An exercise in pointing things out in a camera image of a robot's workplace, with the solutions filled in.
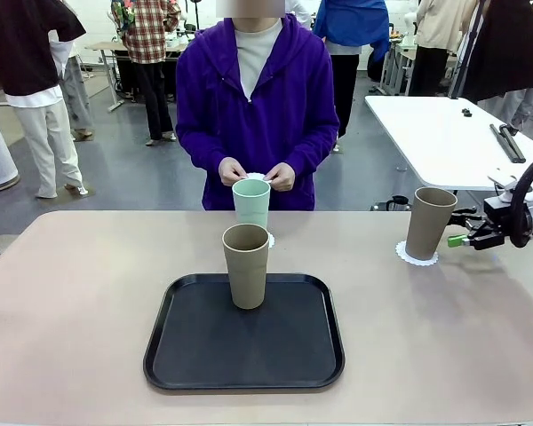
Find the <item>person's right hand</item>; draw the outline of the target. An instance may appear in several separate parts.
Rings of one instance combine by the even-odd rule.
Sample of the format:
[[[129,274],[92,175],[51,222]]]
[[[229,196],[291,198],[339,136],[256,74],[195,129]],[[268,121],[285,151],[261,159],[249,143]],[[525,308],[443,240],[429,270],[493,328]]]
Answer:
[[[219,178],[223,185],[232,186],[248,177],[241,164],[232,157],[225,157],[219,163]]]

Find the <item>person's left hand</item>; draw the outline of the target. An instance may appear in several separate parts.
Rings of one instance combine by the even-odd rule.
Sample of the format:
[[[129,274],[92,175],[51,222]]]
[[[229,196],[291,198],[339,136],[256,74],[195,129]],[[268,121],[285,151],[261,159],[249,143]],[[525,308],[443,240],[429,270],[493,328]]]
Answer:
[[[265,175],[265,180],[269,181],[272,189],[278,192],[290,191],[294,186],[295,178],[294,169],[285,162],[275,165]]]

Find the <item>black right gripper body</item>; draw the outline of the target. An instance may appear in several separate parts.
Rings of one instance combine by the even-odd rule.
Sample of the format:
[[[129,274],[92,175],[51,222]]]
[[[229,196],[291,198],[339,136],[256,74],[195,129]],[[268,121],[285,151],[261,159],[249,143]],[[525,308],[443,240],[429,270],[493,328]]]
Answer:
[[[498,197],[483,202],[483,221],[473,223],[468,237],[473,240],[475,250],[492,249],[505,244],[511,234],[511,203]]]

